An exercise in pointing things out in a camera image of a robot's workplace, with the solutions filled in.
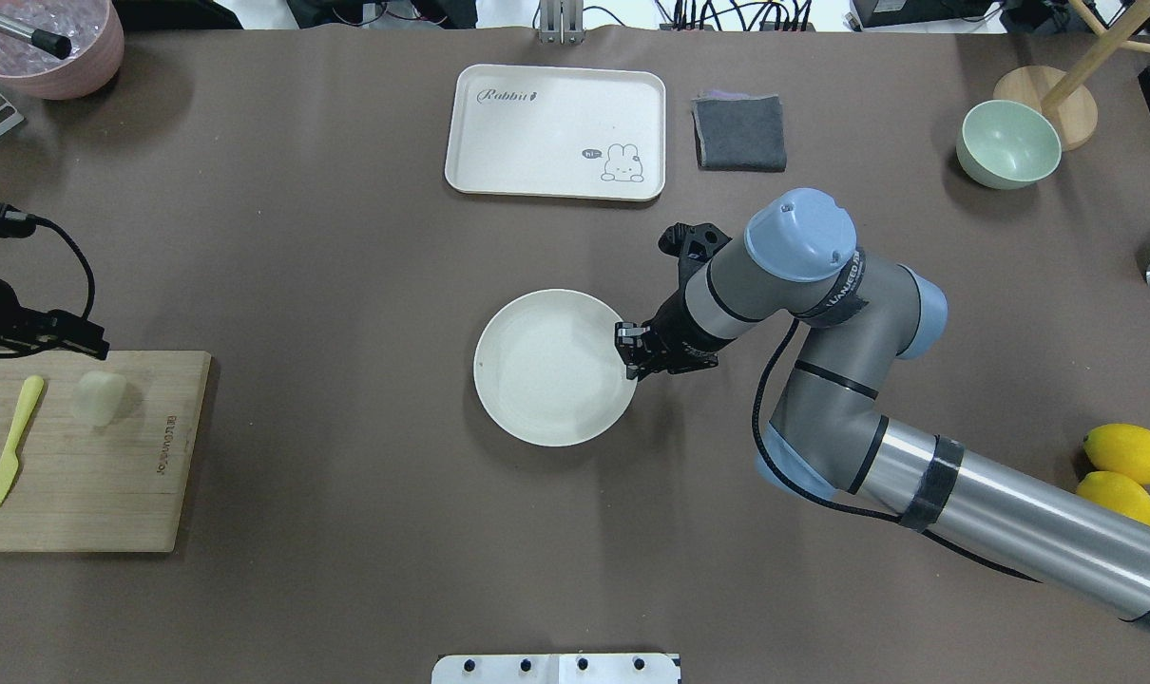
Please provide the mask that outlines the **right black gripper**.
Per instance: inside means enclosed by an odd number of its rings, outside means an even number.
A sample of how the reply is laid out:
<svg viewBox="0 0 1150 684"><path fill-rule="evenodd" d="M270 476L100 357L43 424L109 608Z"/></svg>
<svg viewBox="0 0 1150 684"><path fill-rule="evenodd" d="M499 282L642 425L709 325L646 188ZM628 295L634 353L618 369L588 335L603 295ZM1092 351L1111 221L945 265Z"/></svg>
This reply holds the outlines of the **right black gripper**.
<svg viewBox="0 0 1150 684"><path fill-rule="evenodd" d="M658 246L678 260L678 289L643 326L615 324L615 346L620 348L627 381L643 381L656 372L680 375L718 364L716 353L728 341L697 324L685 303L685 286L730 241L711 222L676 222L664 231Z"/></svg>

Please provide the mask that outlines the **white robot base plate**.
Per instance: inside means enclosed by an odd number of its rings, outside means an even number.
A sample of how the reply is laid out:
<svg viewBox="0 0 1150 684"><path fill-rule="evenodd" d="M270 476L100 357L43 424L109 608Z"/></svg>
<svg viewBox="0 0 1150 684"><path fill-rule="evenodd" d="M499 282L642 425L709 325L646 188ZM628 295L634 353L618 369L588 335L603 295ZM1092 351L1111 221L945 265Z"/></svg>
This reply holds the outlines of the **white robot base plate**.
<svg viewBox="0 0 1150 684"><path fill-rule="evenodd" d="M678 655L666 653L549 653L448 655L431 683L680 683Z"/></svg>

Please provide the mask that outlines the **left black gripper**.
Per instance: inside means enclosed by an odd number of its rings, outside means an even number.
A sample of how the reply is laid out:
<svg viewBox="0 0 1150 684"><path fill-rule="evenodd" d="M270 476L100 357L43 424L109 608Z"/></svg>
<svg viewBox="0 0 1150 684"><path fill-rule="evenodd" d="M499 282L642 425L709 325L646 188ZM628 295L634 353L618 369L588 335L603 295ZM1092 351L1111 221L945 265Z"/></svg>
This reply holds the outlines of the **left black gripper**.
<svg viewBox="0 0 1150 684"><path fill-rule="evenodd" d="M25 308L12 286L0 278L0 359L24 358L57 348L103 360L109 354L110 343L105 341L103 328L84 314Z"/></svg>

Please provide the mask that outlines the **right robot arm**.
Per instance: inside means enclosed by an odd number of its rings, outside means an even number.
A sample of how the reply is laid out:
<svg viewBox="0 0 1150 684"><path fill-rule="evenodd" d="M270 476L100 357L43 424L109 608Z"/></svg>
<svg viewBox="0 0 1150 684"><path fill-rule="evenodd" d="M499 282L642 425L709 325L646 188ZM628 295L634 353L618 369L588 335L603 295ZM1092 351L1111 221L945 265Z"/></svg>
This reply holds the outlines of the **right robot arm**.
<svg viewBox="0 0 1150 684"><path fill-rule="evenodd" d="M1048 581L1150 633L1150 525L1064 492L876 412L898 359L946 326L943 291L905 266L868 256L831 195L793 189L739 238L675 224L659 247L678 289L644 323L618 323L631 381L711 369L716 354L779 312L782 338L807 328L782 395L762 417L774 363L752 407L757 468L805 501L895 523L1019 581Z"/></svg>

